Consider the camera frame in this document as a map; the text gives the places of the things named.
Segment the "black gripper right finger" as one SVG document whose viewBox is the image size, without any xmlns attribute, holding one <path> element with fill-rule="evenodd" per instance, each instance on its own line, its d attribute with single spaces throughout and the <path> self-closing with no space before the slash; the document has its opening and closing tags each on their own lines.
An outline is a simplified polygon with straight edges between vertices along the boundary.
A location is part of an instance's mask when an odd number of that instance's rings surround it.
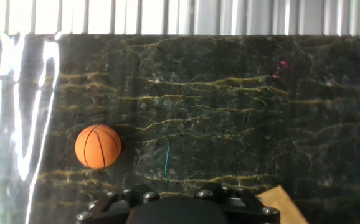
<svg viewBox="0 0 360 224">
<path fill-rule="evenodd" d="M 280 211 L 265 206 L 250 191 L 209 182 L 194 193 L 194 199 L 211 202 L 230 223 L 280 224 Z"/>
</svg>

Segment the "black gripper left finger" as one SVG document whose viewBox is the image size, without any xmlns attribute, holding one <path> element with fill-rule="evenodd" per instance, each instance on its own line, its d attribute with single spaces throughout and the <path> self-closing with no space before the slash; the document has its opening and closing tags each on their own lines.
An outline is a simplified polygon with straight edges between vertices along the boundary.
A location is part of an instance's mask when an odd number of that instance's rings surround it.
<svg viewBox="0 0 360 224">
<path fill-rule="evenodd" d="M 160 199 L 160 194 L 146 184 L 134 185 L 122 192 L 108 192 L 89 209 L 75 217 L 76 224 L 126 223 L 132 209 Z"/>
</svg>

